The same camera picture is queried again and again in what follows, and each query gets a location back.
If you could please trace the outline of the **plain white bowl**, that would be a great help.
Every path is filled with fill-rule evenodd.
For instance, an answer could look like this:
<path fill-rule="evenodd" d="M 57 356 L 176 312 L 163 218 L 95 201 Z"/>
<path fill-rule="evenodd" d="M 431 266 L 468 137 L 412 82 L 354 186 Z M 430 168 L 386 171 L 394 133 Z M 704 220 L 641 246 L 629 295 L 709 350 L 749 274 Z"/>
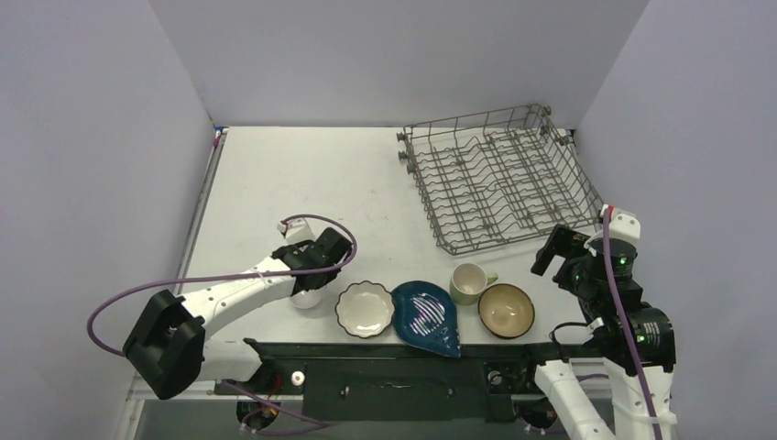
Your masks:
<path fill-rule="evenodd" d="M 300 291 L 291 295 L 289 300 L 294 307 L 309 310 L 322 301 L 322 294 L 319 291 Z"/>

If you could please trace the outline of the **white scalloped black-rimmed dish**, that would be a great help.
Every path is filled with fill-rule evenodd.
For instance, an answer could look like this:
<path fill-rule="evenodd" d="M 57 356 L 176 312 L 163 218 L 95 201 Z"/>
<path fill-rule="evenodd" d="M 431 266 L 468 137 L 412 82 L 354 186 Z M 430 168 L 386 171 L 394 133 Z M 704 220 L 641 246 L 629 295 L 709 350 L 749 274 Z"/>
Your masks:
<path fill-rule="evenodd" d="M 334 310 L 337 324 L 348 335 L 369 339 L 391 326 L 395 306 L 382 284 L 364 280 L 348 285 L 339 294 Z"/>

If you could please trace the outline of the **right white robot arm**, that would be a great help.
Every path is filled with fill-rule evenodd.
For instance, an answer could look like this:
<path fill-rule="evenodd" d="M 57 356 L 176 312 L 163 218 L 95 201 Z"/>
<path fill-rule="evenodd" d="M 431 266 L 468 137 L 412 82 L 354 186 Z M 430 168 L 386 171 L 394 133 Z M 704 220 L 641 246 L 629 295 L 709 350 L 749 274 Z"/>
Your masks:
<path fill-rule="evenodd" d="M 632 277 L 637 256 L 635 246 L 609 228 L 594 237 L 558 224 L 531 266 L 541 276 L 554 257 L 563 258 L 553 281 L 578 299 L 581 325 L 592 332 L 584 346 L 602 356 L 611 385 L 614 431 L 597 415 L 560 345 L 552 357 L 519 363 L 519 384 L 542 391 L 574 439 L 667 439 L 677 423 L 669 409 L 673 326 L 664 312 L 642 301 L 643 289 Z"/>

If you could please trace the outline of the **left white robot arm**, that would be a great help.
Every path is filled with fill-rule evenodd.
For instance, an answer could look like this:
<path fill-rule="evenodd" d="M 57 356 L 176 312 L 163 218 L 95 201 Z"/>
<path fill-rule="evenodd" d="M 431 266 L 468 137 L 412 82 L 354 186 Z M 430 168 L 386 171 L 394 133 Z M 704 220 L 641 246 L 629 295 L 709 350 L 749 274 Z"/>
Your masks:
<path fill-rule="evenodd" d="M 319 291 L 356 250 L 353 237 L 331 227 L 314 236 L 303 226 L 284 246 L 228 280 L 207 278 L 206 288 L 179 296 L 168 289 L 152 295 L 123 354 L 161 400 L 207 380 L 237 381 L 249 393 L 261 394 L 272 385 L 273 368 L 246 341 L 214 335 L 269 303 Z"/>

